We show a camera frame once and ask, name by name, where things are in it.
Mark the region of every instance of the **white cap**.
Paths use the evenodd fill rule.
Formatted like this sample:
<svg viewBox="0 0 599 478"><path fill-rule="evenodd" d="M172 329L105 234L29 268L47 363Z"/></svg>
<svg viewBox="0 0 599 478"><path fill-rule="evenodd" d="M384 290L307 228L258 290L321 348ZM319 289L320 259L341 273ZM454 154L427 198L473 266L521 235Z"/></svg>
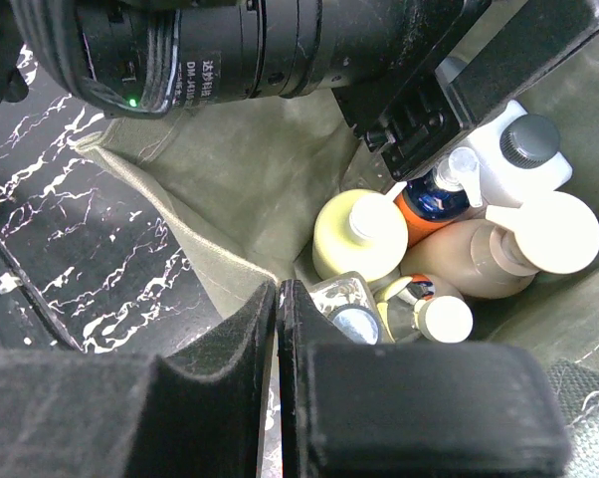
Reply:
<svg viewBox="0 0 599 478"><path fill-rule="evenodd" d="M468 147L457 147L437 166L435 181L449 191L466 191L472 207L481 207L479 157Z"/></svg>
<svg viewBox="0 0 599 478"><path fill-rule="evenodd" d="M467 339L472 331L472 311L456 297L434 297L423 305L416 323L426 339L457 344Z"/></svg>
<svg viewBox="0 0 599 478"><path fill-rule="evenodd" d="M357 199L348 215L353 239L361 244L368 244L390 234L394 207L396 206L392 201L379 193L366 194Z"/></svg>
<svg viewBox="0 0 599 478"><path fill-rule="evenodd" d="M518 209L488 206L486 219L513 232L520 252L546 272L572 274L598 255L598 219L571 194L541 193Z"/></svg>

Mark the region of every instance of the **orange label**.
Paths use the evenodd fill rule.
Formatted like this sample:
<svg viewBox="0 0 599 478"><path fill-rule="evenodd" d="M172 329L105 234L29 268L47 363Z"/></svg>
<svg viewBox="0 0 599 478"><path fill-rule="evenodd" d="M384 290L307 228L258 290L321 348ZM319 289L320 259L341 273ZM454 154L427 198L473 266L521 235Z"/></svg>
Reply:
<svg viewBox="0 0 599 478"><path fill-rule="evenodd" d="M408 207L408 204L406 204L406 201L403 198L403 194L397 196L395 204L399 207L403 217L406 219L406 224L408 224L408 247L414 246L436 230L441 229L452 222L431 222L422 219Z"/></svg>

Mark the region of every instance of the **yellow bottle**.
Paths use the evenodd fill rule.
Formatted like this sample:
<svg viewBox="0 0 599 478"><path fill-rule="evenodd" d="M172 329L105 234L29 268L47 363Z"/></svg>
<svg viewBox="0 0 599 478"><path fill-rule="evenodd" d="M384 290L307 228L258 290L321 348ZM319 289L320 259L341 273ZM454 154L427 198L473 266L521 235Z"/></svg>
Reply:
<svg viewBox="0 0 599 478"><path fill-rule="evenodd" d="M399 265L408 246L408 227L390 198L352 189L333 197L315 222L312 262L326 280L356 271L372 282Z"/></svg>

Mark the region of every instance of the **black marble table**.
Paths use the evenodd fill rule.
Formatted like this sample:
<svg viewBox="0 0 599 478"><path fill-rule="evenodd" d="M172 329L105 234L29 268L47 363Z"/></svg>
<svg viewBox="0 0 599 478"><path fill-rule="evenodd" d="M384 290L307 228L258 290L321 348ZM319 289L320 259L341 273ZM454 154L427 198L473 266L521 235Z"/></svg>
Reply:
<svg viewBox="0 0 599 478"><path fill-rule="evenodd" d="M103 114L24 47L26 101L0 106L0 349L169 355L221 321L164 220L77 155ZM263 476L281 476L270 391Z"/></svg>

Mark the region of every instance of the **black bottle cap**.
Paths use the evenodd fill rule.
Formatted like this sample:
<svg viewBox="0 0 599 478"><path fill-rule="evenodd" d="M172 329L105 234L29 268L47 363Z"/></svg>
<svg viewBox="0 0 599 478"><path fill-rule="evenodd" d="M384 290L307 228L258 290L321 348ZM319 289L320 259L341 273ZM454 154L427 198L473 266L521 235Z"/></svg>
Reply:
<svg viewBox="0 0 599 478"><path fill-rule="evenodd" d="M500 150L516 167L534 169L546 163L560 149L556 125L541 115L515 119L500 136Z"/></svg>

